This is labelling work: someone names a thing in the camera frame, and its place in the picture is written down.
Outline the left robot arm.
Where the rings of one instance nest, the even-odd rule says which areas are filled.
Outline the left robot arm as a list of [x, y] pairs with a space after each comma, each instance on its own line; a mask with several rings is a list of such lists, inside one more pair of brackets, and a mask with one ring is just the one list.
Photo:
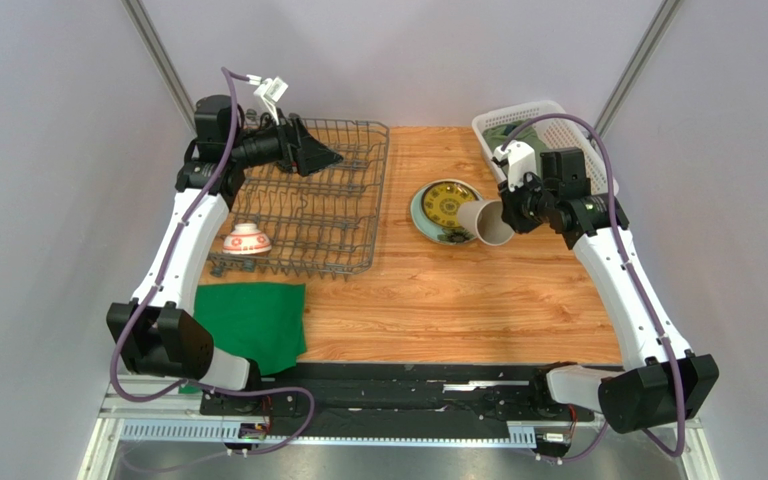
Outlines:
[[106, 323], [115, 341], [110, 380], [118, 374], [175, 379], [222, 393], [248, 389], [255, 361], [220, 349], [193, 316], [198, 278], [248, 169], [274, 164], [302, 177], [342, 162], [296, 115], [263, 117], [256, 128], [228, 95], [199, 100], [195, 137], [178, 171], [172, 215], [155, 259], [130, 300], [113, 303]]

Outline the yellow patterned plate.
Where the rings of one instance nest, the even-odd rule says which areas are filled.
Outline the yellow patterned plate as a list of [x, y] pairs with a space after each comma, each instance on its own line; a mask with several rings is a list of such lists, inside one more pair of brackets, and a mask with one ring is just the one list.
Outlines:
[[460, 228], [457, 219], [460, 207], [467, 202], [481, 200], [471, 186], [455, 180], [438, 181], [427, 186], [420, 195], [423, 214], [434, 224], [445, 229]]

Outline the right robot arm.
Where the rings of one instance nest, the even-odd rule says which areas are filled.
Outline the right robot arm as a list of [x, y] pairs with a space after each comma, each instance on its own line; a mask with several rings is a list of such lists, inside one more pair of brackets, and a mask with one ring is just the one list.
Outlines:
[[711, 355], [697, 355], [661, 306], [634, 254], [627, 218], [611, 191], [595, 193], [578, 148], [541, 154], [524, 142], [495, 150], [506, 178], [502, 220], [518, 234], [541, 225], [560, 235], [595, 284], [612, 322], [623, 369], [576, 363], [537, 377], [544, 403], [600, 413], [617, 433], [693, 419], [719, 378]]

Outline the light blue flower plate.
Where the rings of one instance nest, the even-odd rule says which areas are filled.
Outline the light blue flower plate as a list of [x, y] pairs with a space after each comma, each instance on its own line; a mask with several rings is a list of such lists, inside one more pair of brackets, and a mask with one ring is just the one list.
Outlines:
[[[445, 181], [445, 180], [460, 181], [460, 180], [456, 180], [456, 179], [443, 179], [443, 180], [438, 180], [438, 181]], [[445, 229], [445, 228], [442, 228], [442, 227], [432, 223], [423, 214], [423, 212], [421, 210], [421, 207], [420, 207], [420, 195], [421, 195], [422, 191], [427, 186], [429, 186], [432, 183], [438, 182], [438, 181], [434, 181], [434, 182], [431, 182], [431, 183], [423, 186], [412, 197], [412, 200], [411, 200], [410, 205], [409, 205], [409, 211], [410, 211], [410, 216], [411, 216], [411, 219], [413, 221], [414, 226], [427, 239], [429, 239], [432, 242], [435, 242], [437, 244], [454, 246], [454, 245], [467, 244], [467, 243], [475, 240], [475, 237], [472, 234], [470, 234], [466, 229], [464, 229], [462, 226], [460, 228], [456, 228], [456, 229]]]

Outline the beige cup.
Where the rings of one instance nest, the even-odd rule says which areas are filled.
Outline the beige cup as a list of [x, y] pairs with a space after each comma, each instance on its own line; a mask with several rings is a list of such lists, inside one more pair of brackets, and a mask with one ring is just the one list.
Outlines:
[[475, 238], [489, 246], [502, 246], [515, 235], [511, 226], [502, 219], [501, 200], [480, 200], [463, 203], [457, 211], [457, 220]]

